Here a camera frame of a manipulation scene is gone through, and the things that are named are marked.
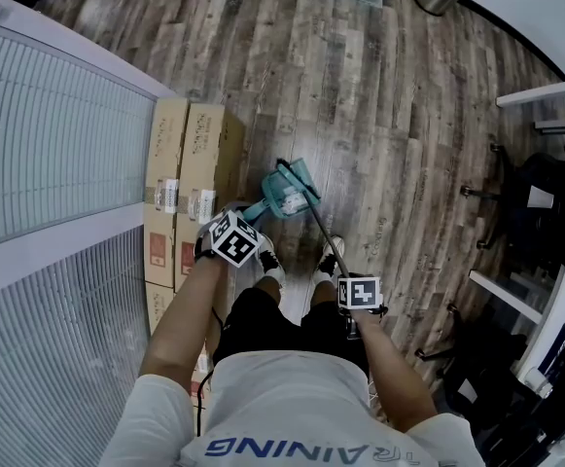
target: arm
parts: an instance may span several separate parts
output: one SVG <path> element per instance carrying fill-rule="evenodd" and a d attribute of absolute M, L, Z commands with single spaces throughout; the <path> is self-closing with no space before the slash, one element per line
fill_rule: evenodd
<path fill-rule="evenodd" d="M 438 414 L 429 388 L 367 311 L 353 312 L 369 357 L 379 403 L 396 429 L 406 432 Z"/>
<path fill-rule="evenodd" d="M 139 375 L 171 378 L 191 393 L 192 374 L 204 345 L 215 287 L 226 271 L 221 258 L 201 258 L 192 269 L 148 344 Z"/>

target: box label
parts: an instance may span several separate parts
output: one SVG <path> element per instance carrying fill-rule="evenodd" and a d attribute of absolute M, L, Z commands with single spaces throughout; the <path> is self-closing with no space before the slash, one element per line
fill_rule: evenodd
<path fill-rule="evenodd" d="M 159 120 L 159 124 L 157 125 L 157 129 L 153 130 L 153 140 L 151 140 L 151 147 L 154 149 L 153 157 L 158 158 L 162 151 L 165 149 L 164 142 L 165 138 L 167 137 L 167 132 L 172 131 L 173 129 L 173 122 L 174 120 L 168 120 L 165 117 L 162 117 Z"/>
<path fill-rule="evenodd" d="M 165 268 L 165 235 L 150 232 L 150 264 Z"/>
<path fill-rule="evenodd" d="M 195 365 L 198 372 L 208 374 L 208 356 L 201 354 L 197 357 L 197 364 Z"/>
<path fill-rule="evenodd" d="M 194 245 L 190 242 L 181 244 L 181 273 L 189 275 L 194 267 Z"/>
<path fill-rule="evenodd" d="M 178 196 L 178 180 L 168 178 L 165 180 L 165 192 L 162 193 L 160 208 L 165 213 L 174 214 L 176 212 L 176 198 Z"/>
<path fill-rule="evenodd" d="M 165 313 L 165 308 L 165 298 L 161 294 L 155 293 L 153 295 L 153 320 L 151 320 L 155 327 Z"/>
<path fill-rule="evenodd" d="M 200 208 L 198 209 L 197 221 L 200 225 L 206 225 L 213 219 L 215 209 L 215 191 L 200 192 Z"/>
<path fill-rule="evenodd" d="M 195 137 L 192 154 L 200 154 L 208 147 L 208 135 L 211 132 L 211 117 L 206 113 L 198 113 L 195 118 Z"/>

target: desk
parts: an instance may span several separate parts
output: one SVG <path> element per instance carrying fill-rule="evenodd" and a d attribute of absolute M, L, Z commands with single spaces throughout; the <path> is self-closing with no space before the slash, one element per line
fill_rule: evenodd
<path fill-rule="evenodd" d="M 508 107 L 562 95 L 565 95 L 565 82 L 504 95 L 496 99 L 496 105 Z M 561 267 L 556 277 L 543 313 L 528 306 L 514 293 L 476 270 L 470 272 L 470 278 L 537 324 L 526 352 L 513 368 L 517 378 L 524 382 L 526 374 L 541 365 L 561 327 L 565 324 L 565 268 Z"/>

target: white sneaker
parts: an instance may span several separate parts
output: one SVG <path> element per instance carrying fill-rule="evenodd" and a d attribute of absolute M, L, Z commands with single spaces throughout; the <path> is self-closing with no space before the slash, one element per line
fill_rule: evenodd
<path fill-rule="evenodd" d="M 332 242 L 336 246 L 338 254 L 340 257 L 344 254 L 344 240 L 342 237 L 338 235 L 334 235 L 332 237 Z M 319 260 L 319 265 L 317 266 L 314 273 L 312 273 L 312 281 L 314 285 L 317 285 L 324 280 L 329 280 L 332 282 L 334 278 L 334 272 L 338 268 L 338 261 L 336 260 L 336 256 L 334 255 L 334 251 L 332 250 L 332 246 L 329 242 L 325 243 L 323 247 L 323 255 Z"/>
<path fill-rule="evenodd" d="M 262 233 L 262 236 L 265 238 L 265 240 L 263 240 L 261 247 L 259 247 L 256 258 L 261 264 L 261 267 L 263 267 L 263 273 L 266 276 L 275 278 L 278 284 L 280 284 L 280 287 L 282 287 L 286 280 L 286 273 L 280 265 L 278 257 L 275 255 L 275 251 L 273 250 L 273 242 L 271 242 L 271 239 L 264 233 Z"/>

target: desk leg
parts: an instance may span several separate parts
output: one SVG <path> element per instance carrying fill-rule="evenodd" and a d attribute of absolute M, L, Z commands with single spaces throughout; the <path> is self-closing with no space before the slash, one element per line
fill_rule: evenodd
<path fill-rule="evenodd" d="M 527 305 L 523 300 L 505 289 L 502 285 L 494 282 L 491 278 L 486 277 L 475 269 L 470 271 L 470 278 L 484 289 L 487 289 L 494 296 L 497 296 L 508 305 L 517 309 L 526 318 L 530 319 L 534 323 L 539 324 L 542 321 L 541 313 L 533 309 L 531 306 Z"/>
<path fill-rule="evenodd" d="M 496 105 L 498 107 L 507 107 L 508 105 L 525 104 L 535 100 L 543 100 L 545 98 L 553 98 L 562 95 L 565 95 L 565 82 L 503 95 L 496 98 Z"/>
<path fill-rule="evenodd" d="M 513 280 L 513 282 L 517 282 L 522 287 L 526 287 L 533 294 L 537 294 L 539 297 L 544 299 L 545 302 L 547 302 L 550 298 L 550 291 L 542 284 L 536 282 L 530 275 L 512 272 L 512 274 L 509 275 L 509 278 Z"/>
<path fill-rule="evenodd" d="M 548 130 L 565 130 L 565 120 L 545 120 L 536 121 L 534 127 L 538 131 L 548 131 Z"/>

